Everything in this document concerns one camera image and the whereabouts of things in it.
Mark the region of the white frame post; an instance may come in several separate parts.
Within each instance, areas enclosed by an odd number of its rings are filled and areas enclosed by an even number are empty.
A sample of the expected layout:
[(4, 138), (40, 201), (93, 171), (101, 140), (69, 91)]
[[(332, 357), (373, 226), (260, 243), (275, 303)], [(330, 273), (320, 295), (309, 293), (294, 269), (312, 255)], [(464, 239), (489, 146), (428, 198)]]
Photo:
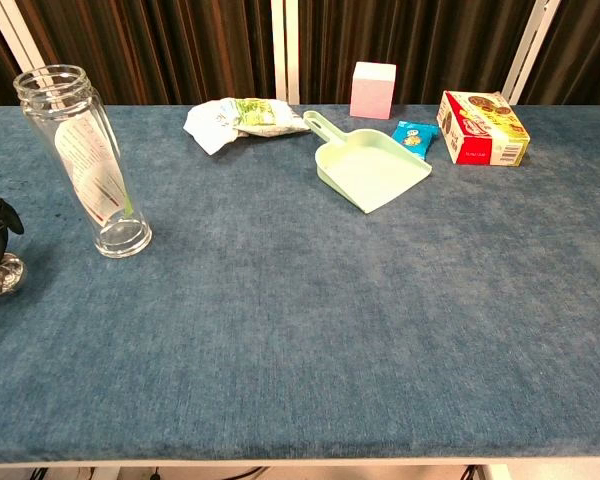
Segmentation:
[(22, 71), (46, 65), (16, 0), (0, 0), (0, 32)]
[(270, 5), (276, 98), (299, 105), (299, 1), (270, 0)]
[(561, 0), (535, 0), (501, 94), (518, 103)]

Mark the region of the printed paper leaflet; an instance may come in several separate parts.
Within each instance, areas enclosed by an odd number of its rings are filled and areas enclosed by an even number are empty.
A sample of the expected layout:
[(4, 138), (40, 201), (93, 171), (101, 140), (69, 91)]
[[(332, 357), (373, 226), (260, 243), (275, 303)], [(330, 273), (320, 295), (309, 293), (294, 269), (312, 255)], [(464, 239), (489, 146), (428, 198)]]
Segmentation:
[(100, 227), (129, 208), (111, 143), (92, 113), (62, 122), (55, 132), (54, 145), (78, 200)]

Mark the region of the blue table cloth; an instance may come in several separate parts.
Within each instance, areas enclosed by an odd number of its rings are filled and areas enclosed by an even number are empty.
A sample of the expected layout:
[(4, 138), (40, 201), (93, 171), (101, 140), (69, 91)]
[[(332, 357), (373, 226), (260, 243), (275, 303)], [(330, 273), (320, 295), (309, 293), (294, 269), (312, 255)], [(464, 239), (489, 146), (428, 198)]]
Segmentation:
[(0, 463), (600, 456), (600, 106), (518, 107), (516, 168), (436, 141), (371, 214), (316, 135), (209, 156), (186, 114), (109, 108), (153, 231), (112, 260), (0, 107)]

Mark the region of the mint green plastic dustpan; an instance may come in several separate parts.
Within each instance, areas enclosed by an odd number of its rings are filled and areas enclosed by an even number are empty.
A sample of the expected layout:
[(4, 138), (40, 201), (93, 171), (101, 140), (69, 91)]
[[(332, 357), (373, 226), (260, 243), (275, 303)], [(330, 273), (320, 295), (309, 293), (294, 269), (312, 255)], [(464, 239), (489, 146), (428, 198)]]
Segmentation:
[(374, 129), (344, 132), (319, 112), (303, 120), (325, 141), (315, 152), (318, 177), (369, 214), (394, 200), (432, 172), (432, 166)]

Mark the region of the crumpled white green snack bag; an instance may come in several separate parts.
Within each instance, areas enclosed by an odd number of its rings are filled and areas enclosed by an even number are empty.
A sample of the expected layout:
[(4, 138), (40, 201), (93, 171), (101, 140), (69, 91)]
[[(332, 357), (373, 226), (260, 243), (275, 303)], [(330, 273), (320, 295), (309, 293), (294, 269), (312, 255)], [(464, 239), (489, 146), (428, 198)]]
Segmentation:
[(239, 137), (277, 137), (306, 132), (309, 127), (281, 100), (223, 98), (192, 107), (183, 129), (214, 155)]

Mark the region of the tall transparent glass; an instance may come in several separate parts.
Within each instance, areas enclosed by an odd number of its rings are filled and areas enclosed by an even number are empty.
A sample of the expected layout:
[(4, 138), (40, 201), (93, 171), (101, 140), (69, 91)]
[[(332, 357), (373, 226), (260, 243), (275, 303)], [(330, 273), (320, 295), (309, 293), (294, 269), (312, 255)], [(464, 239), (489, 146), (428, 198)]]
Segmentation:
[[(152, 239), (152, 230), (134, 198), (135, 193), (126, 178), (126, 165), (121, 159), (106, 109), (86, 71), (69, 64), (45, 65), (19, 74), (14, 79), (13, 86), (25, 118), (62, 169), (72, 198), (90, 223), (96, 249), (109, 258), (125, 258), (142, 251)], [(58, 126), (69, 118), (86, 112), (94, 115), (101, 130), (108, 136), (127, 193), (129, 208), (112, 216), (105, 227), (100, 227), (78, 200), (54, 145)]]

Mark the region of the pink cube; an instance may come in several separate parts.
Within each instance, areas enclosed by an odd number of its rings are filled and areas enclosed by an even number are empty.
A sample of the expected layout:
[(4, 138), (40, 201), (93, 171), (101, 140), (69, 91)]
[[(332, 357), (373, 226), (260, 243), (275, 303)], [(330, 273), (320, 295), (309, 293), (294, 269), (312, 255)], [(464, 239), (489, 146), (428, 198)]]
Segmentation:
[(395, 64), (358, 61), (352, 79), (350, 115), (387, 120), (393, 102), (396, 71)]

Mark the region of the dark brown curtain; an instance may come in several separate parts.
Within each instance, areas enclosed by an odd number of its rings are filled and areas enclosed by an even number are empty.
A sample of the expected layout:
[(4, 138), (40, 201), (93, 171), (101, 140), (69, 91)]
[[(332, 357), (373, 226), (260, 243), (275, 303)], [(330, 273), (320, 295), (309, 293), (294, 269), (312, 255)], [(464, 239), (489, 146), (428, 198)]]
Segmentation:
[[(14, 0), (45, 64), (83, 67), (109, 104), (275, 94), (284, 0)], [(534, 0), (298, 0), (299, 97), (346, 103), (359, 61), (397, 68), (398, 104), (503, 88)], [(561, 0), (524, 104), (600, 104), (600, 0)]]

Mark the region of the small blue snack packet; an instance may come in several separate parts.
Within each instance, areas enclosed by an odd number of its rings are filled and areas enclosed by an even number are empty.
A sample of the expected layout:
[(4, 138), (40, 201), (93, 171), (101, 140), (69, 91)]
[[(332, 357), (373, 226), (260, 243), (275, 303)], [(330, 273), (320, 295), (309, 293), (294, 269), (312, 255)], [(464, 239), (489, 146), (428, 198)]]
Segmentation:
[(439, 127), (433, 124), (399, 121), (392, 138), (421, 160), (426, 159), (431, 143), (439, 135)]

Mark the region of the red yellow cookie box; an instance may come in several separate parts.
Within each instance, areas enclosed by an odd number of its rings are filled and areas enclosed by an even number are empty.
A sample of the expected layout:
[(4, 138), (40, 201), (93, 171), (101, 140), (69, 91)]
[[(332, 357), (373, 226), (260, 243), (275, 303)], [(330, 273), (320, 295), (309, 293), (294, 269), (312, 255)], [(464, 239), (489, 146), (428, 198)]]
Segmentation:
[(445, 90), (436, 116), (457, 165), (517, 167), (530, 136), (499, 92)]

